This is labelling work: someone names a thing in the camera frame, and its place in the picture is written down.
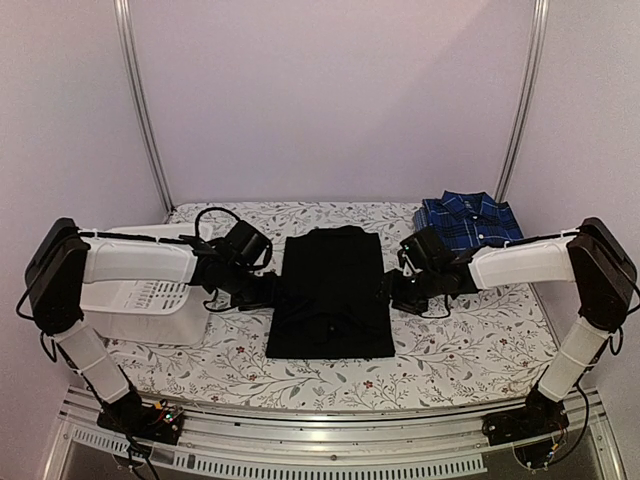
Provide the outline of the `black long sleeve shirt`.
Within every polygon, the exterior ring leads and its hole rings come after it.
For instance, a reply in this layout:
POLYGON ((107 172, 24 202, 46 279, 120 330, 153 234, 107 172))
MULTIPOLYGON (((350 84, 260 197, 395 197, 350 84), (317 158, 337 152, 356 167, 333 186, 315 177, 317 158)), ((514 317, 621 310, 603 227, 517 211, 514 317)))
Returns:
POLYGON ((379 235, 358 226, 286 239, 265 356, 283 360, 395 355, 379 235))

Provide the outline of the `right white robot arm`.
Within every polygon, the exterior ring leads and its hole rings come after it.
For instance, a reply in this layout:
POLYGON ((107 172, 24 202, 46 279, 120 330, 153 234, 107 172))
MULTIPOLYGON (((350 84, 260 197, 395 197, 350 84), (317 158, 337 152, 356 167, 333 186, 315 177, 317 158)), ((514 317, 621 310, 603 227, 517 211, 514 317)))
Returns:
POLYGON ((606 225, 596 217, 573 230, 499 247, 449 250, 425 228, 402 241, 399 266, 386 272, 379 298, 414 315, 430 299, 478 293, 515 284, 568 282, 581 305, 577 318, 550 366, 529 394, 533 400, 517 415, 517 427, 537 436, 556 417, 560 403, 596 362, 608 338, 639 308, 638 272, 606 225))

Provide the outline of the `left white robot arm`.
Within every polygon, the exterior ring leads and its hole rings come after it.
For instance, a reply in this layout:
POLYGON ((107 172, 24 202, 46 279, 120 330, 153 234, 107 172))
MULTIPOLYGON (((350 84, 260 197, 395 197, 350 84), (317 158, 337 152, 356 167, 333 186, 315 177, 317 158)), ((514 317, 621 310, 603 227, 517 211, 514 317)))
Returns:
POLYGON ((192 346, 204 338, 220 293, 231 309, 273 303, 276 277, 263 271, 272 241, 233 220, 214 238, 199 221, 191 232, 170 225, 98 231, 59 218, 25 269, 17 316, 51 340, 128 434, 141 433, 149 415, 104 340, 192 346))

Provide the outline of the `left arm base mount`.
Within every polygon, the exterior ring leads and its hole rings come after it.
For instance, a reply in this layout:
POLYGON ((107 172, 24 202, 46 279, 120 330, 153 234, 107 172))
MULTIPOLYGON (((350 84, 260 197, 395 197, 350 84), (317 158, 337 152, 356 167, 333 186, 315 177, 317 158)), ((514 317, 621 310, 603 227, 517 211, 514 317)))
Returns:
POLYGON ((145 404, 122 398, 101 409, 97 425, 135 439, 175 446, 182 434, 184 410, 165 400, 145 404))

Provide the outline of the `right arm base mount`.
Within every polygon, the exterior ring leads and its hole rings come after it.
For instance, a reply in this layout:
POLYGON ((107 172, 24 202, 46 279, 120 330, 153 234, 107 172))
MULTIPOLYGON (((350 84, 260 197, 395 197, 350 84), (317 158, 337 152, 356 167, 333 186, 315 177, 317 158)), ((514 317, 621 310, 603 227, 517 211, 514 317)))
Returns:
POLYGON ((483 416, 481 431, 494 446, 559 432, 568 426, 564 403, 532 390, 523 406, 483 416))

